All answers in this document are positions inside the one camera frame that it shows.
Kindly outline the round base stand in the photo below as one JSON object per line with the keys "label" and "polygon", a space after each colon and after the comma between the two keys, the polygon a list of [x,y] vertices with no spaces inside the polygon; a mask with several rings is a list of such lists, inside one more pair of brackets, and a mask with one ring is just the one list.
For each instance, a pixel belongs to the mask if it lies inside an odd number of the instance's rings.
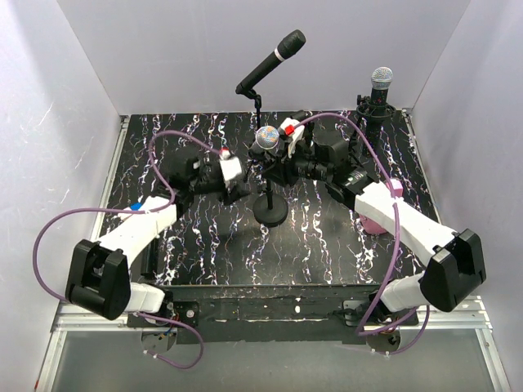
{"label": "round base stand", "polygon": [[286,199],[276,194],[273,190],[273,181],[266,180],[262,176],[262,164],[266,162],[274,162],[274,160],[262,160],[257,158],[257,163],[260,165],[261,178],[265,181],[265,188],[253,204],[253,214],[256,221],[266,226],[273,228],[281,225],[288,215],[288,203]]}

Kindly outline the tall black foam microphone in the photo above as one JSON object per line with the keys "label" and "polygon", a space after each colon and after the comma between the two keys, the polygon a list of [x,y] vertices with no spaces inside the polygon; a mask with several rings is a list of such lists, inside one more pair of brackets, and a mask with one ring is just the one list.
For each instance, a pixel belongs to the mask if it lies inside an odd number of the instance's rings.
{"label": "tall black foam microphone", "polygon": [[306,44],[306,36],[300,29],[295,29],[285,36],[277,47],[236,87],[237,95],[248,93],[280,64],[296,55]]}

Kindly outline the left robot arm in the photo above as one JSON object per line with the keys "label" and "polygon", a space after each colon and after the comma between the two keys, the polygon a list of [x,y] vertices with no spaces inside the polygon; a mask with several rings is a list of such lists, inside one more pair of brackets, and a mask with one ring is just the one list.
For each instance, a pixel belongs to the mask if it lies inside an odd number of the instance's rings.
{"label": "left robot arm", "polygon": [[204,163],[189,157],[173,163],[141,208],[123,215],[122,223],[95,241],[74,248],[65,289],[68,302],[114,320],[124,313],[142,312],[153,325],[168,325],[174,308],[167,293],[148,283],[134,283],[129,268],[167,228],[188,210],[194,197],[218,194],[225,205],[248,195],[238,182],[243,177],[239,158],[223,151]]}

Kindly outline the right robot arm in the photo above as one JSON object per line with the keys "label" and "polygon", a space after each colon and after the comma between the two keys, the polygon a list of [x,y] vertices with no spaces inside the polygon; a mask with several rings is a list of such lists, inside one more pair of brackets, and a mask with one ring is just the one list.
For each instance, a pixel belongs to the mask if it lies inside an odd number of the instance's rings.
{"label": "right robot arm", "polygon": [[422,273],[389,280],[382,293],[371,295],[369,312],[376,323],[391,323],[400,311],[420,305],[450,312],[485,281],[479,236],[469,229],[459,233],[392,198],[387,184],[351,156],[346,140],[295,141],[265,127],[249,152],[262,164],[263,176],[278,185],[291,186],[299,178],[323,181],[333,199],[399,236],[424,264]]}

